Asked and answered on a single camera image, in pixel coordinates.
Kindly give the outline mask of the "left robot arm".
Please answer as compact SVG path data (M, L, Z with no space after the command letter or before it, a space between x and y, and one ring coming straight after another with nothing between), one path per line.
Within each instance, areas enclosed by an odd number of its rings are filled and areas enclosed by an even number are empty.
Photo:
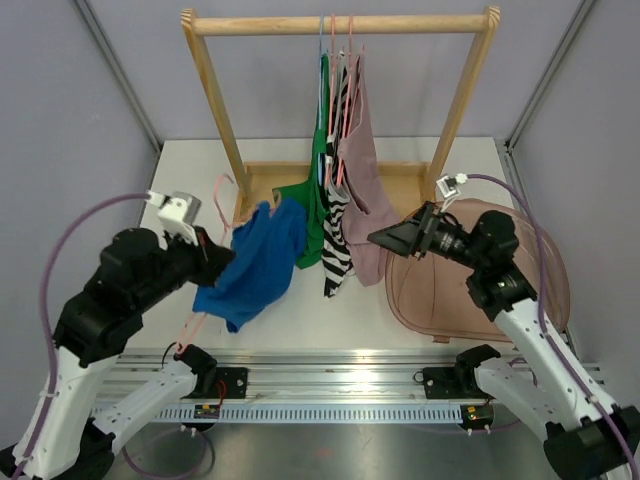
M93 412L97 393L143 327L143 315L186 283L211 286L233 252L198 227L196 239L146 228L119 232L83 290L63 307L51 336L54 363L22 439L1 452L11 479L101 479L129 440L166 406L217 391L216 360L186 345L155 376L111 408Z

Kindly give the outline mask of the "blue tank top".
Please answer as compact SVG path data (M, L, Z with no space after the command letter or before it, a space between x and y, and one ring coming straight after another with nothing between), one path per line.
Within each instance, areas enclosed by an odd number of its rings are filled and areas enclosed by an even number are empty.
M235 258L212 287L196 290L192 311L225 320L237 333L288 290L307 242L307 212L285 198L273 209L261 202L251 219L234 229Z

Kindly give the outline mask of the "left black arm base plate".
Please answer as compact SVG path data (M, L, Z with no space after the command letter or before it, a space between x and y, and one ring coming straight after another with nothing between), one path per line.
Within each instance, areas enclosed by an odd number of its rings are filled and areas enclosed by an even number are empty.
M213 383L204 387L200 384L186 396L197 400L241 400L246 398L249 370L244 367L218 367Z

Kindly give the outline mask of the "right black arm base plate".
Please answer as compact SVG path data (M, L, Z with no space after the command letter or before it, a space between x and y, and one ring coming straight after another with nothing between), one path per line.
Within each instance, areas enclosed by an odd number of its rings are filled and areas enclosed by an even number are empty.
M425 367L416 371L413 381L420 385L429 400L487 400L475 380L455 367Z

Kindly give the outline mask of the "blue wire hanger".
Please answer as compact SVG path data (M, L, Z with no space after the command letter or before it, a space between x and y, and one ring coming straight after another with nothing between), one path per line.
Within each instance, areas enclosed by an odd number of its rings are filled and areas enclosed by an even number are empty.
M317 98L317 108L316 108L316 124L315 124L315 132L314 132L314 148L317 150L316 157L316 173L317 173L317 181L318 186L322 185L322 162L321 162L321 152L320 152L320 140L319 140L319 132L322 127L322 97L323 97L323 67L322 67L322 56L323 56L323 33L324 33L324 15L320 16L319 20L319 35L318 35L318 98Z

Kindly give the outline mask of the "green tank top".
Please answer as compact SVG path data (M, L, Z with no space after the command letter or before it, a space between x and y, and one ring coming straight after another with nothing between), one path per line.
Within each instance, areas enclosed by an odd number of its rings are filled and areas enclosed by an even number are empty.
M329 57L322 53L319 60L319 93L316 120L311 147L311 160L307 179L298 184L275 187L273 193L284 200L296 200L306 211L306 243L296 259L299 269L306 269L320 261L324 246L324 220L327 215L324 188L321 186L321 171L326 154L329 117Z

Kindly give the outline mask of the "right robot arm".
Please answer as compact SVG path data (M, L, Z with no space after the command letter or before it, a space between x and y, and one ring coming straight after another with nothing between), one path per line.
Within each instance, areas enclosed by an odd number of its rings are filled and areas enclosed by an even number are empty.
M519 240L512 217L484 212L471 231L425 203L412 217L369 234L371 243L401 257L428 253L470 269L469 296L515 345L536 379L527 381L483 345L459 355L454 384L466 396L481 391L504 404L541 441L562 479L636 479L639 410L622 407L586 371L548 319L541 289L514 261Z

